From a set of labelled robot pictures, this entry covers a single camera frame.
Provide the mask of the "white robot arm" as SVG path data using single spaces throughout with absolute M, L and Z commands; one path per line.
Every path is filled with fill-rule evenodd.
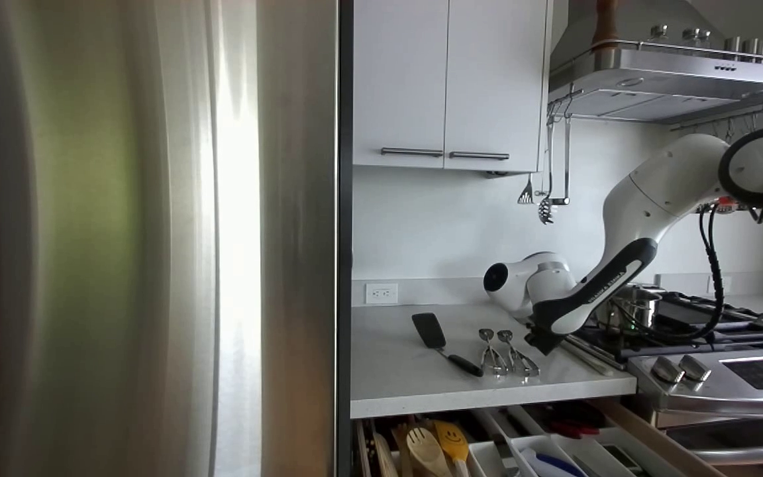
M 605 251 L 585 278 L 573 282 L 554 251 L 532 251 L 516 262 L 493 262 L 481 288 L 524 320 L 528 341 L 548 356 L 654 259 L 684 215 L 717 197 L 763 207 L 763 129 L 733 144 L 692 132 L 627 172 L 605 199 Z

